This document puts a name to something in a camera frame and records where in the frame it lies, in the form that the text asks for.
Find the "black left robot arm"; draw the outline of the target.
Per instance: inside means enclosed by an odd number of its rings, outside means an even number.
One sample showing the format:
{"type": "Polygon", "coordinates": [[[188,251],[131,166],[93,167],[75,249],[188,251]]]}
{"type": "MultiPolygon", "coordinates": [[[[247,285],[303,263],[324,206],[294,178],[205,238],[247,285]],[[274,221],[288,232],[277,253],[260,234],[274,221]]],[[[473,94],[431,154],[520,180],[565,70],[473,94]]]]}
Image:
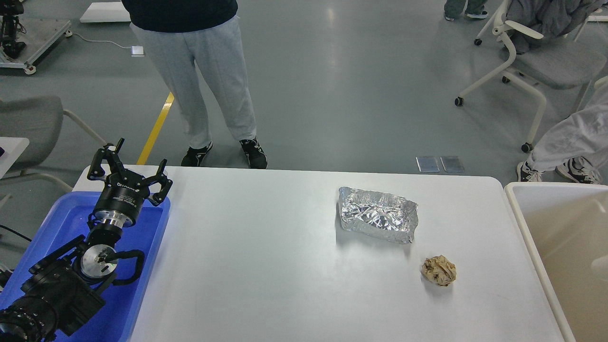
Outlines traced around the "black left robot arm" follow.
{"type": "Polygon", "coordinates": [[[29,268],[23,295],[1,311],[3,342],[52,342],[56,331],[70,336],[104,307],[104,290],[130,285],[143,274],[144,251],[115,247],[123,229],[135,225],[145,201],[162,204],[173,182],[164,172],[166,159],[150,177],[125,168],[119,158],[123,142],[95,152],[87,179],[104,182],[104,190],[88,216],[90,231],[29,268]]]}

